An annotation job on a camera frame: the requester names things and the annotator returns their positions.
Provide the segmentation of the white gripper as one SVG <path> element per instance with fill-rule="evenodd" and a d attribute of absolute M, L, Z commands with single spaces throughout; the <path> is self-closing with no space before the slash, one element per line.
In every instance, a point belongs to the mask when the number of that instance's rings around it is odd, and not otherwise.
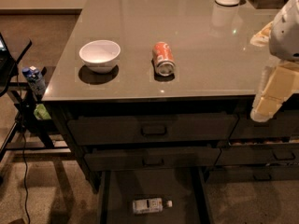
<path fill-rule="evenodd" d="M 267 122 L 299 90 L 299 63 L 278 62 L 262 71 L 250 117 L 256 122 Z"/>

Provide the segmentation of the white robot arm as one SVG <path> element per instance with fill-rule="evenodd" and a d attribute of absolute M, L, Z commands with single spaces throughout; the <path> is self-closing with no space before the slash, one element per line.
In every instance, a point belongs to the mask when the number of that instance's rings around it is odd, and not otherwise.
<path fill-rule="evenodd" d="M 250 117 L 267 122 L 283 103 L 299 91 L 299 0 L 289 0 L 276 17 L 250 40 L 257 47 L 269 47 L 279 62 L 262 71 Z"/>

